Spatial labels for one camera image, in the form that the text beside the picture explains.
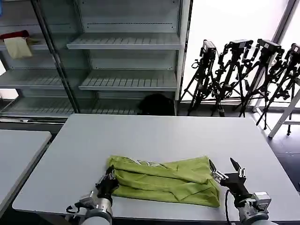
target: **shelf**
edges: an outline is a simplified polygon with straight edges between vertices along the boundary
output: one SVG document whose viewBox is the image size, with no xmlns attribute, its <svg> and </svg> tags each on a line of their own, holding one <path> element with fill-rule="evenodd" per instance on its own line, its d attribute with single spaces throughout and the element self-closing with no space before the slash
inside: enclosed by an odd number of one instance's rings
<svg viewBox="0 0 300 225">
<path fill-rule="evenodd" d="M 46 41 L 44 39 L 44 36 L 42 34 L 34 34 L 30 36 L 32 39 L 37 40 L 38 43 L 29 45 L 30 49 L 32 50 L 48 50 L 48 46 L 46 44 Z M 1 41 L 0 44 L 0 51 L 5 51 L 6 46 L 4 44 L 4 41 Z"/>
<path fill-rule="evenodd" d="M 0 76 L 0 88 L 64 89 L 56 69 L 15 69 Z"/>
<path fill-rule="evenodd" d="M 71 34 L 54 34 L 53 40 L 56 44 L 57 49 L 66 48 L 66 44 L 72 39 Z M 29 45 L 29 48 L 32 50 L 48 50 L 46 40 L 44 39 L 43 34 L 32 34 L 30 38 L 38 41 L 36 44 Z M 5 51 L 6 46 L 4 41 L 0 41 L 0 51 Z"/>
<path fill-rule="evenodd" d="M 68 49 L 180 49 L 176 33 L 84 33 Z"/>
<path fill-rule="evenodd" d="M 138 115 L 140 100 L 135 99 L 98 99 L 90 113 L 114 115 Z"/>
<path fill-rule="evenodd" d="M 173 71 L 93 70 L 79 86 L 81 90 L 176 91 Z"/>
<path fill-rule="evenodd" d="M 65 118 L 73 113 L 67 97 L 20 97 L 4 108 L 0 115 Z"/>
</svg>

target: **red cloth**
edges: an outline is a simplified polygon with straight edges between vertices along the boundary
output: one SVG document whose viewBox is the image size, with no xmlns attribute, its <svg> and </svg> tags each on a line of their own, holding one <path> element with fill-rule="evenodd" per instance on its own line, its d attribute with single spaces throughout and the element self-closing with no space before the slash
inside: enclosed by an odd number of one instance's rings
<svg viewBox="0 0 300 225">
<path fill-rule="evenodd" d="M 29 37 L 29 33 L 27 30 L 22 30 L 22 31 L 17 31 L 17 32 L 0 35 L 1 40 L 7 39 L 7 38 L 15 38 L 15 37 L 27 38 L 27 37 Z"/>
</svg>

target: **gray table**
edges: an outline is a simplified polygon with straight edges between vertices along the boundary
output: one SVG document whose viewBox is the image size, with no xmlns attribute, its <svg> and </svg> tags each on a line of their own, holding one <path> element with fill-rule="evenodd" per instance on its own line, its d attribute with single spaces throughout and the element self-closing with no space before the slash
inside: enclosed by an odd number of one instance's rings
<svg viewBox="0 0 300 225">
<path fill-rule="evenodd" d="M 0 130 L 0 217 L 37 164 L 50 132 Z"/>
<path fill-rule="evenodd" d="M 68 205 L 89 193 L 110 155 L 172 162 L 209 156 L 223 172 L 229 157 L 246 167 L 249 192 L 272 197 L 270 219 L 300 220 L 300 196 L 251 119 L 73 114 L 22 188 L 13 208 L 65 215 Z M 113 198 L 117 218 L 225 221 L 221 207 Z M 239 220 L 229 195 L 229 217 Z"/>
</svg>

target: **black bag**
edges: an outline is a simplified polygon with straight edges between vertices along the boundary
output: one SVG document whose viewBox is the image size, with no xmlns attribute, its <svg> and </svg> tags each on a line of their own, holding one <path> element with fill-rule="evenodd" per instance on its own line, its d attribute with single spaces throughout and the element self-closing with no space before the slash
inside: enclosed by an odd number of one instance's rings
<svg viewBox="0 0 300 225">
<path fill-rule="evenodd" d="M 174 102 L 162 94 L 146 96 L 139 104 L 141 115 L 174 116 Z"/>
</svg>

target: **cable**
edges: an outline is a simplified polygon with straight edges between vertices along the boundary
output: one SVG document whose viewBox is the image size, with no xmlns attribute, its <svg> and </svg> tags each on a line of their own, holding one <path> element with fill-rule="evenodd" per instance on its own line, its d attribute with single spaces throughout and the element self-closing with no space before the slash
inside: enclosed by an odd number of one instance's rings
<svg viewBox="0 0 300 225">
<path fill-rule="evenodd" d="M 229 217 L 228 217 L 228 206 L 227 206 L 228 193 L 229 193 L 229 189 L 226 191 L 226 194 L 225 194 L 225 214 L 226 214 L 227 224 L 228 224 L 228 225 L 231 225 L 230 220 L 229 220 Z"/>
</svg>

